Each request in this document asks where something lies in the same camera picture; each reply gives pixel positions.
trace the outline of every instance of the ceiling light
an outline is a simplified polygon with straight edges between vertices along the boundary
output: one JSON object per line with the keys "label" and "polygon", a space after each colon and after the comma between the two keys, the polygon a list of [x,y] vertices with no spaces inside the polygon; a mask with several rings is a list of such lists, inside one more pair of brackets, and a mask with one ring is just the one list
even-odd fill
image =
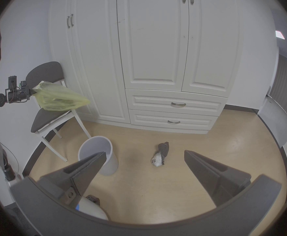
{"label": "ceiling light", "polygon": [[275,31],[275,35],[276,35],[277,37],[279,37],[279,38],[285,39],[285,38],[283,37],[282,33],[281,33],[280,31],[278,31],[278,30]]}

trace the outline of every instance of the chair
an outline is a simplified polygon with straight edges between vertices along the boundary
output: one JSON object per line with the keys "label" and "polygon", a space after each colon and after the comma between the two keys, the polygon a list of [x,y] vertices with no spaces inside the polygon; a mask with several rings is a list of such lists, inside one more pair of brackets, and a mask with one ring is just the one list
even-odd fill
{"label": "chair", "polygon": [[[52,61],[34,68],[30,73],[28,73],[26,77],[26,82],[29,88],[32,89],[37,86],[41,81],[48,81],[52,83],[60,81],[63,86],[66,86],[64,79],[65,78],[61,65],[56,61]],[[86,130],[80,117],[74,109],[71,111],[47,111],[41,108],[35,116],[31,127],[31,132],[37,134],[42,140],[42,142],[65,162],[67,162],[68,160],[64,158],[61,154],[59,154],[44,137],[51,130],[53,130],[59,138],[62,138],[62,136],[56,130],[56,127],[68,121],[72,117],[76,118],[80,127],[83,129],[86,135],[91,138],[89,132]]]}

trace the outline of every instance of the robotic arm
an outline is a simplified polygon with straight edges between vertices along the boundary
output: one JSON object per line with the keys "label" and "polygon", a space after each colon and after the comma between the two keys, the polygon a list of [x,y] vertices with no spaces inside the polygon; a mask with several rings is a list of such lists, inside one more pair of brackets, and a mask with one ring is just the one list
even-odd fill
{"label": "robotic arm", "polygon": [[6,102],[26,102],[35,93],[34,90],[29,89],[26,81],[21,81],[19,86],[17,87],[17,76],[8,77],[8,88],[5,90],[5,94],[0,93],[0,107],[4,106]]}

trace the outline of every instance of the chair backrest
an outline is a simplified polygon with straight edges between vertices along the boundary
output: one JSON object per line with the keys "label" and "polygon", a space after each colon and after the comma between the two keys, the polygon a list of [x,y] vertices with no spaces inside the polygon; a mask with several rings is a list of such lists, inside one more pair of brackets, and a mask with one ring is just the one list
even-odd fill
{"label": "chair backrest", "polygon": [[61,65],[56,61],[39,65],[26,76],[26,82],[30,89],[37,86],[41,81],[54,83],[63,79],[63,69]]}

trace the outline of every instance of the trash can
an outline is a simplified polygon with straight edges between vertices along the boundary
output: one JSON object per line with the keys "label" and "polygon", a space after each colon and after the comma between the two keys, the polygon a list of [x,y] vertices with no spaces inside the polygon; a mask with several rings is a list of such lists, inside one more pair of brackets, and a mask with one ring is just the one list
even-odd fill
{"label": "trash can", "polygon": [[78,160],[82,160],[98,152],[106,153],[106,162],[99,173],[104,176],[112,175],[118,168],[118,161],[113,152],[113,146],[105,136],[94,136],[86,140],[78,152]]}

